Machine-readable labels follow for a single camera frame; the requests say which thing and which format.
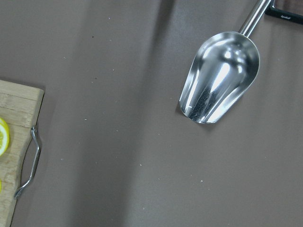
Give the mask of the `bamboo cutting board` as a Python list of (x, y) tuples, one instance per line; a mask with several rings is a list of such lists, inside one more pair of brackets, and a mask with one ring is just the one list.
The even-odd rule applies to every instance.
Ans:
[(13, 82), (0, 81), (0, 116), (9, 127), (9, 146), (0, 156), (0, 225), (9, 227), (20, 186), (24, 157), (36, 125), (44, 91)]

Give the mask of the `steel ice scoop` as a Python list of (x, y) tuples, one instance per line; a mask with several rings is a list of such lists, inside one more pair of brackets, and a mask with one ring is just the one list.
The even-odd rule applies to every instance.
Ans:
[(270, 5), (259, 0), (238, 32), (207, 39), (198, 49), (185, 81), (179, 106), (189, 119), (216, 123), (255, 80), (260, 55), (250, 35)]

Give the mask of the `lemon slice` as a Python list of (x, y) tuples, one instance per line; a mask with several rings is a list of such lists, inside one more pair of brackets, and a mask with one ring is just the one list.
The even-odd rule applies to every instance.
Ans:
[(0, 119), (0, 155), (2, 156), (8, 149), (10, 142), (10, 131), (6, 121)]

